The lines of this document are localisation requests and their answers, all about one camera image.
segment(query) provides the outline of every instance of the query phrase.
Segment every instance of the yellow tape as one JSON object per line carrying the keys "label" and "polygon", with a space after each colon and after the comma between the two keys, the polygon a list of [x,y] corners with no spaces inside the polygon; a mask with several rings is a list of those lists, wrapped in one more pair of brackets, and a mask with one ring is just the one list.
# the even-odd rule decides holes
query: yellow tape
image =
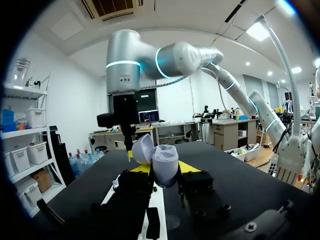
{"label": "yellow tape", "polygon": [[128,156],[129,156],[129,158],[132,158],[132,157],[133,157],[133,155],[132,155],[132,150],[128,151]]}
{"label": "yellow tape", "polygon": [[179,165],[180,165],[180,170],[182,174],[187,172],[201,172],[201,170],[196,169],[195,167],[190,166],[183,161],[179,161]]}
{"label": "yellow tape", "polygon": [[151,163],[150,164],[142,164],[135,169],[130,170],[130,172],[144,172],[144,173],[150,173]]}

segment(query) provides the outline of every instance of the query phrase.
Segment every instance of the blue container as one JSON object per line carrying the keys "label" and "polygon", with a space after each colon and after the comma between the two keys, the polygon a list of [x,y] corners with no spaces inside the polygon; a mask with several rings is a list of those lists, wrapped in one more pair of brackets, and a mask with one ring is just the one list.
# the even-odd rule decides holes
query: blue container
{"label": "blue container", "polygon": [[2,118],[13,118],[15,116],[14,111],[10,111],[8,109],[3,109]]}
{"label": "blue container", "polygon": [[248,119],[248,117],[246,115],[239,116],[239,120],[246,120],[246,119]]}
{"label": "blue container", "polygon": [[2,124],[12,124],[14,122],[13,117],[4,117],[2,118]]}
{"label": "blue container", "polygon": [[2,132],[3,133],[13,132],[16,130],[17,130],[17,125],[15,122],[2,125]]}

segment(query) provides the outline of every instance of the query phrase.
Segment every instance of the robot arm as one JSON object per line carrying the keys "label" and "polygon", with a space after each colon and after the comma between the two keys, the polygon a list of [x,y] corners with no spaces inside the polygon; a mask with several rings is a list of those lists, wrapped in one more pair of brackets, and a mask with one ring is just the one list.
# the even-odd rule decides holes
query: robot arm
{"label": "robot arm", "polygon": [[[281,149],[274,156],[274,159],[278,159],[277,177],[292,184],[303,168],[305,157],[314,158],[314,154],[307,154],[310,143],[306,146],[307,141],[303,137],[290,136],[259,92],[254,90],[247,96],[236,79],[218,66],[222,59],[223,54],[216,48],[196,47],[186,42],[155,48],[142,42],[136,31],[115,32],[109,39],[106,58],[107,92],[113,94],[114,112],[99,115],[98,125],[110,128],[120,124],[126,150],[129,152],[133,145],[135,124],[139,122],[134,92],[140,90],[140,74],[152,80],[169,79],[188,76],[199,69],[207,68],[248,117],[255,112],[259,113],[261,124],[270,136],[273,146],[278,144],[278,149]],[[312,135],[314,148],[318,153],[319,121],[312,129]]]}

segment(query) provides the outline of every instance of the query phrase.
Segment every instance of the window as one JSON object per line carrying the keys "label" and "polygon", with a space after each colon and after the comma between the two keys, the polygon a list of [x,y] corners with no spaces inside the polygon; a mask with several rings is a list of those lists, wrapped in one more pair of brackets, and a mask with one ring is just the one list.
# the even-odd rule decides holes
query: window
{"label": "window", "polygon": [[[156,101],[156,89],[144,89],[134,93],[138,112],[158,109]],[[114,112],[112,95],[108,95],[109,113]]]}

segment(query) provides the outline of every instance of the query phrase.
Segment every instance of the bottle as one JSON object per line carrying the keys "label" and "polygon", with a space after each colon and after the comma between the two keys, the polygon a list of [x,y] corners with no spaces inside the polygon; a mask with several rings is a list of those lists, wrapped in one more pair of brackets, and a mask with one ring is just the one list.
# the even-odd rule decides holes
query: bottle
{"label": "bottle", "polygon": [[92,156],[92,153],[89,152],[88,154],[88,160],[85,162],[86,168],[90,168],[95,163],[94,156]]}
{"label": "bottle", "polygon": [[87,150],[87,149],[84,150],[83,158],[84,158],[86,161],[88,161],[88,159],[89,159],[89,155],[88,155],[88,150]]}
{"label": "bottle", "polygon": [[77,166],[78,166],[78,175],[80,176],[86,170],[86,160],[83,157],[80,157],[80,154],[76,155]]}
{"label": "bottle", "polygon": [[93,154],[93,158],[94,158],[95,162],[98,161],[101,158],[101,155],[99,154],[99,151],[100,151],[99,148],[97,148],[95,150],[95,153]]}
{"label": "bottle", "polygon": [[99,150],[99,155],[100,155],[100,158],[102,158],[105,154],[104,154],[103,151],[100,151],[100,150]]}
{"label": "bottle", "polygon": [[80,157],[82,157],[84,155],[82,152],[80,152],[79,149],[76,150],[76,153],[79,154]]}
{"label": "bottle", "polygon": [[70,165],[71,165],[71,169],[72,169],[73,175],[74,175],[75,178],[77,178],[79,176],[78,163],[77,163],[77,159],[74,156],[72,156],[71,152],[69,152],[69,162],[70,162]]}

